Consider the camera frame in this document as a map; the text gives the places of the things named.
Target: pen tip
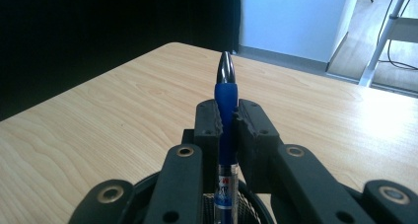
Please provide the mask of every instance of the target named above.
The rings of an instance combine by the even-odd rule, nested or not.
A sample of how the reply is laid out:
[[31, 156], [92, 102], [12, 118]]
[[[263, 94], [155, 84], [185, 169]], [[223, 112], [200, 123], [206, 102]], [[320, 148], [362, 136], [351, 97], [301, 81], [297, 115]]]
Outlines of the pen tip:
[[225, 51], [221, 55], [218, 66], [218, 75], [216, 83], [235, 83], [235, 71], [234, 64], [231, 58], [231, 54]]

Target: light blue wall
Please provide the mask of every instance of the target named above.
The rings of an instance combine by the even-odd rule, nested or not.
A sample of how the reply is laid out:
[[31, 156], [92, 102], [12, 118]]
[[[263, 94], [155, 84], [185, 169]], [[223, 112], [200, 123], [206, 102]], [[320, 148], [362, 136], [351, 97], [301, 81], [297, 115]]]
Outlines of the light blue wall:
[[242, 0], [240, 45], [329, 62], [356, 1]]

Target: cable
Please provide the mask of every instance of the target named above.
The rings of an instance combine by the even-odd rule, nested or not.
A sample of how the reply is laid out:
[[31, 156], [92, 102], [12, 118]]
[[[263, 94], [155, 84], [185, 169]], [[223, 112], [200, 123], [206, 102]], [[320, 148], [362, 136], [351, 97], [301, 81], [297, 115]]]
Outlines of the cable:
[[[403, 13], [405, 12], [406, 7], [408, 7], [410, 1], [411, 0], [408, 0], [406, 2], [406, 4], [403, 7], [403, 10], [402, 10], [400, 16], [403, 15]], [[391, 6], [392, 2], [393, 2], [393, 0], [390, 0], [390, 3], [389, 3], [389, 5], [388, 5], [388, 7], [386, 9], [386, 13], [384, 14], [384, 19], [383, 19], [382, 26], [381, 26], [381, 29], [380, 29], [379, 35], [378, 35], [378, 43], [379, 43], [379, 39], [381, 38], [381, 33], [382, 33], [383, 25], [384, 25], [384, 20], [387, 17], [387, 13], [388, 13], [388, 11], [390, 9], [390, 6]], [[387, 46], [387, 59], [388, 60], [379, 60], [379, 62], [381, 62], [381, 63], [390, 63], [394, 67], [397, 67], [397, 68], [400, 68], [400, 69], [405, 69], [405, 70], [418, 70], [418, 67], [416, 67], [416, 66], [412, 66], [412, 65], [409, 65], [409, 64], [406, 64], [406, 63], [402, 63], [402, 62], [398, 62], [398, 61], [391, 60], [391, 58], [390, 58], [390, 46], [391, 46], [391, 42], [392, 42], [392, 40], [389, 41], [389, 45]]]

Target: wooden table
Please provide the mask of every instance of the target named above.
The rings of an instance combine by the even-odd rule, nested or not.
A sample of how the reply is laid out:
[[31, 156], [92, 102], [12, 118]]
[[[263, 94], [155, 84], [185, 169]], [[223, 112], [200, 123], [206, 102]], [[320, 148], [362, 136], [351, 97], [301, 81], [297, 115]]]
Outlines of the wooden table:
[[[213, 98], [221, 53], [170, 43], [0, 123], [0, 223], [67, 222], [95, 185], [136, 183]], [[418, 100], [233, 56], [240, 98], [343, 184], [418, 192]]]

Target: blue pen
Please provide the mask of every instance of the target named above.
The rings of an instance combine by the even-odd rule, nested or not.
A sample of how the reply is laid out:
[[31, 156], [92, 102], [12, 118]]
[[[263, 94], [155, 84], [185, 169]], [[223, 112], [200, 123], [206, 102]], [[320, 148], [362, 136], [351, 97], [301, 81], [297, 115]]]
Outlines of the blue pen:
[[233, 113], [238, 106], [238, 87], [229, 52], [222, 53], [215, 86], [215, 101], [222, 120], [219, 141], [218, 182], [214, 193], [215, 223], [238, 223], [237, 144], [233, 141]]

